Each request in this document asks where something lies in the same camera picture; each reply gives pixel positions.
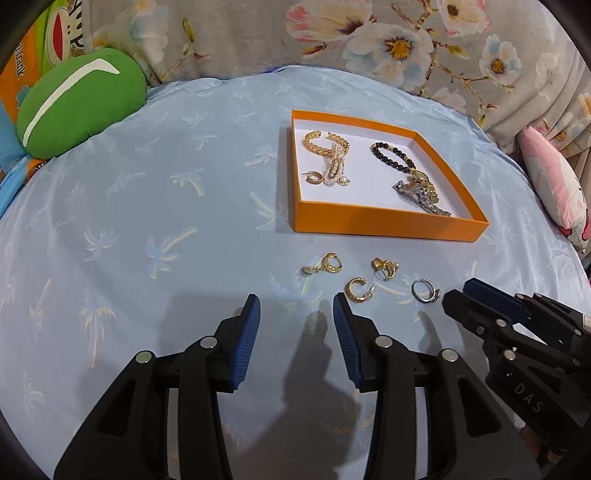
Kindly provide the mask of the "silver metal wristwatch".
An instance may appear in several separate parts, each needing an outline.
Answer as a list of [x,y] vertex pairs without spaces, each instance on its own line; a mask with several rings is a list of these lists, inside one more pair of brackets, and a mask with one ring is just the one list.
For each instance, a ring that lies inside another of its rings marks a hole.
[[425,186],[416,181],[408,183],[399,181],[394,184],[393,189],[396,190],[400,195],[412,200],[417,206],[422,208],[427,213],[445,217],[452,216],[451,212],[441,209],[437,205]]

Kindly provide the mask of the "gold metal wristwatch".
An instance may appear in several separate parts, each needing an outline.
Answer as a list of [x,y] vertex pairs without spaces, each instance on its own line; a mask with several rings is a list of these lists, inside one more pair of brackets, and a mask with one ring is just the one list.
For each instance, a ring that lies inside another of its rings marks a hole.
[[430,180],[426,173],[418,169],[412,169],[410,172],[410,180],[412,186],[418,186],[423,191],[430,203],[437,204],[440,201],[435,184]]

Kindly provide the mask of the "gold hoop earring pair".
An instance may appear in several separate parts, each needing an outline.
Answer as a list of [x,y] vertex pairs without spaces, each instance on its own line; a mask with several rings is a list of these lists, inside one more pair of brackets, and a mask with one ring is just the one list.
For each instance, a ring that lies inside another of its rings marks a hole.
[[342,271],[342,261],[338,253],[329,252],[314,266],[304,266],[301,273],[304,275],[315,275],[318,272],[338,274]]

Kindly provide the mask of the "pearl hair clip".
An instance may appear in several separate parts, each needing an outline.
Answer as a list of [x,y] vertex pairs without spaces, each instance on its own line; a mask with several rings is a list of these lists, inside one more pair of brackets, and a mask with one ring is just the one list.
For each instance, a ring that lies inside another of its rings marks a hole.
[[345,148],[339,143],[332,144],[331,154],[329,154],[329,164],[324,174],[325,185],[338,185],[342,187],[349,185],[349,178],[344,173],[345,157]]

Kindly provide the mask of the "gold chain bangle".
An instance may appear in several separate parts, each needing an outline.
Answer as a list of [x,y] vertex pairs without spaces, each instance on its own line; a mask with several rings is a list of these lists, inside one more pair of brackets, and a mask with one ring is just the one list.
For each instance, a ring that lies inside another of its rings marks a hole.
[[304,135],[304,148],[323,157],[346,156],[349,153],[349,141],[334,133],[328,133],[325,138],[331,143],[329,147],[317,143],[322,138],[322,131],[315,130]]

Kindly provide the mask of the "small gold hoop earring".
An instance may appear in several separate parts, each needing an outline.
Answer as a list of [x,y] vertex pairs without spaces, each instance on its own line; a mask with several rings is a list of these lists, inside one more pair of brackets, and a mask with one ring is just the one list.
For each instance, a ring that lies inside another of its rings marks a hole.
[[321,185],[324,183],[324,175],[318,171],[308,171],[303,173],[304,180],[311,185]]

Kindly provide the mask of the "pink cartoon pillow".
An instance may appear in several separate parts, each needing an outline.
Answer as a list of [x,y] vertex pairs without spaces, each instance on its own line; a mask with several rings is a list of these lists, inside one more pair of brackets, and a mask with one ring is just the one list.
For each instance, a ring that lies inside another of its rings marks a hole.
[[590,240],[585,195],[565,157],[531,126],[517,136],[530,181],[547,213],[573,247],[584,253]]

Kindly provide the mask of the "orange cardboard box tray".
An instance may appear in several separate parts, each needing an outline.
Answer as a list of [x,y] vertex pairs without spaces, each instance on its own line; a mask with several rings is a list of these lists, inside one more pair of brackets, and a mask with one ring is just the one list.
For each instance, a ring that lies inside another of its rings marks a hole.
[[[346,187],[311,185],[303,173],[328,167],[329,160],[304,148],[304,135],[320,130],[317,143],[329,147],[325,135],[349,141],[345,157]],[[393,189],[407,176],[370,152],[388,143],[406,153],[435,184],[441,209],[451,217],[425,212]],[[489,221],[467,187],[441,155],[418,132],[404,127],[344,115],[294,110],[290,127],[291,198],[297,232],[401,237],[474,242]]]

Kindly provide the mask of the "grey floral blanket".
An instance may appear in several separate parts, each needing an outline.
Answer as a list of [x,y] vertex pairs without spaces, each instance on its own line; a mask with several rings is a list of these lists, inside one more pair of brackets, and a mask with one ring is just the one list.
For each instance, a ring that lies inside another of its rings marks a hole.
[[447,105],[506,150],[525,127],[590,149],[590,71],[538,1],[87,1],[84,46],[151,84],[290,64],[363,75]]

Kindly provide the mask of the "green plush cushion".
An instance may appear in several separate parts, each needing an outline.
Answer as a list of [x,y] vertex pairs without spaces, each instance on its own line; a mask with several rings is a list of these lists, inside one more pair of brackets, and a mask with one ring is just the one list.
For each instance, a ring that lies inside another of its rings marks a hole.
[[135,60],[111,48],[71,58],[28,92],[16,135],[37,159],[57,157],[140,109],[146,80]]

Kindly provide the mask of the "colourful cartoon monkey blanket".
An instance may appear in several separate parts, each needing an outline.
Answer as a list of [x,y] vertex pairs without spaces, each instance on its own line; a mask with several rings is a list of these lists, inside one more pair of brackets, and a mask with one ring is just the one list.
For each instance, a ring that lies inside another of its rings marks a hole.
[[82,0],[51,2],[17,44],[1,71],[1,210],[45,162],[26,153],[16,134],[18,113],[33,86],[61,62],[84,53]]

